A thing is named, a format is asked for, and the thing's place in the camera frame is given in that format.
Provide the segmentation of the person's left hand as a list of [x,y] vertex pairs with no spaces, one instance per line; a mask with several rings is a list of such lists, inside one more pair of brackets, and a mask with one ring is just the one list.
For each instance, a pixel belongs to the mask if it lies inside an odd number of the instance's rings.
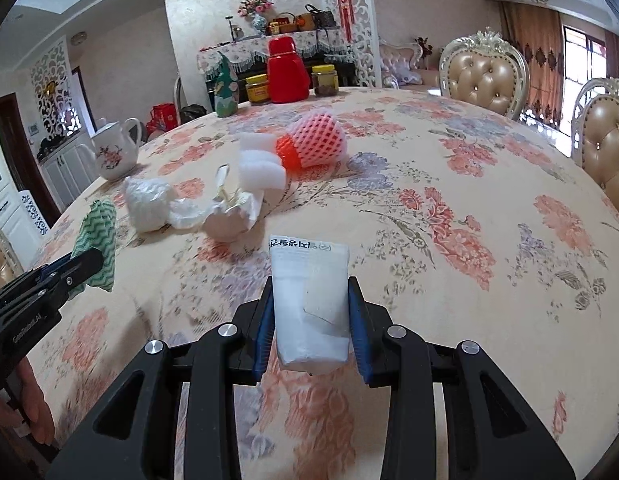
[[[20,402],[32,436],[38,443],[52,445],[54,441],[54,422],[49,404],[44,398],[34,370],[27,358],[21,360],[15,367],[15,374],[21,382]],[[16,428],[21,425],[23,415],[18,410],[12,410],[6,402],[0,399],[0,426]]]

